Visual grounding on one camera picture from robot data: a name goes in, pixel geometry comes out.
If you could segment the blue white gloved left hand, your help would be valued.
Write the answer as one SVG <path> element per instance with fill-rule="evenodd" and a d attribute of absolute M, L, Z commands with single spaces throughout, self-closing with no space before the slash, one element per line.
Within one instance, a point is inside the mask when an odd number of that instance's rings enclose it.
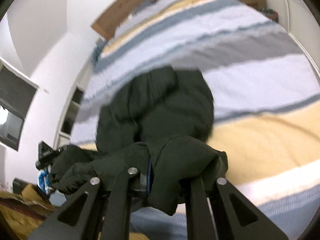
<path fill-rule="evenodd" d="M 50 195 L 55 191 L 49 181 L 48 168 L 44 168 L 39 171 L 37 185 L 46 195 Z"/>

